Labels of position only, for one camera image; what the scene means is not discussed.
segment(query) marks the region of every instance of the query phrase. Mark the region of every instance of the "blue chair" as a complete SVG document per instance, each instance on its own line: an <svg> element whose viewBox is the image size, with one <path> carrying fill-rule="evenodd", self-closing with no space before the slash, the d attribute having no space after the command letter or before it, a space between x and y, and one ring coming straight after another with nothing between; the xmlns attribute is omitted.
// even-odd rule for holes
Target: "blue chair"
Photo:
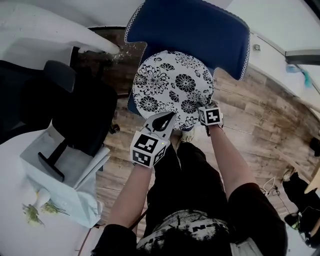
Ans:
<svg viewBox="0 0 320 256"><path fill-rule="evenodd" d="M241 80L250 54L250 30L239 17L203 0L145 0L129 21L124 41L146 42L140 63L179 51ZM131 93L128 109L140 115Z"/></svg>

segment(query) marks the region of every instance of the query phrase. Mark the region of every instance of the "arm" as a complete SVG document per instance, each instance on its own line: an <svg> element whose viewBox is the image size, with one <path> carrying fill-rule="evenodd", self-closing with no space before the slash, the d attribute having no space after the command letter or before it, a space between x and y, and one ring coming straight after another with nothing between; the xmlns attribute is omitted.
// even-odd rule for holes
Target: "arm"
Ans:
<svg viewBox="0 0 320 256"><path fill-rule="evenodd" d="M129 228L143 211L152 170L137 164L111 209L108 225L117 224Z"/></svg>
<svg viewBox="0 0 320 256"><path fill-rule="evenodd" d="M211 142L219 170L222 175L226 197L246 183L257 183L248 164L239 151L217 125L209 126Z"/></svg>
<svg viewBox="0 0 320 256"><path fill-rule="evenodd" d="M264 256L286 255L288 238L284 222L224 131L217 125L209 129L228 198L230 220L240 239L252 238Z"/></svg>

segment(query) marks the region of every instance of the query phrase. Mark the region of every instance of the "black office chair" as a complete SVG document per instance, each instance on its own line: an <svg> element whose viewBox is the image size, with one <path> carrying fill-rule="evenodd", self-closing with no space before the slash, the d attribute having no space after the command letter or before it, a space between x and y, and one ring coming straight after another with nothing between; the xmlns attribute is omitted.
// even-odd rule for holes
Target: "black office chair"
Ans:
<svg viewBox="0 0 320 256"><path fill-rule="evenodd" d="M48 128L60 94L72 92L76 73L58 61L35 70L0 60L0 145Z"/></svg>
<svg viewBox="0 0 320 256"><path fill-rule="evenodd" d="M95 156L112 125L117 105L117 93L99 79L78 74L72 93L61 95L52 118L53 127L64 141L50 157L39 152L39 160L46 170L63 182L64 174L55 163L67 146Z"/></svg>
<svg viewBox="0 0 320 256"><path fill-rule="evenodd" d="M38 158L63 182L55 163L69 146L94 156L103 145L117 105L115 90L87 72L76 73L58 61L44 70L0 61L0 144L32 131L53 127L64 141L48 158Z"/></svg>

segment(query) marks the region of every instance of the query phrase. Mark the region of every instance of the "shoe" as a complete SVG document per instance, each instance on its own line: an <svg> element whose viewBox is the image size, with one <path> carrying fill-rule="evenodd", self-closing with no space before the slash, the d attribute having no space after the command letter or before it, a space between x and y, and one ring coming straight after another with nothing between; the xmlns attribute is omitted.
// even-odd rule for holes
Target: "shoe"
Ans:
<svg viewBox="0 0 320 256"><path fill-rule="evenodd" d="M282 182L288 182L290 181L290 177L292 176L292 174L294 174L296 171L295 171L295 168L293 167L289 167L286 169L286 171L284 172L284 175L282 177L282 180L281 180L281 183Z"/></svg>
<svg viewBox="0 0 320 256"><path fill-rule="evenodd" d="M192 128L189 131L182 131L182 137L179 139L176 148L178 149L180 146L180 143L182 142L192 142L195 136L195 128Z"/></svg>

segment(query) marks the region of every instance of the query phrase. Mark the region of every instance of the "chair wheel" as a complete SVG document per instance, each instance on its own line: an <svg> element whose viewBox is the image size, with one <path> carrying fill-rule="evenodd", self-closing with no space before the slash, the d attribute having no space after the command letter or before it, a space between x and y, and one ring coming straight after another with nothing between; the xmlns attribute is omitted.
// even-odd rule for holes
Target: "chair wheel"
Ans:
<svg viewBox="0 0 320 256"><path fill-rule="evenodd" d="M113 125L111 125L109 131L111 134L116 134L116 133L120 132L120 127L117 124L113 124Z"/></svg>

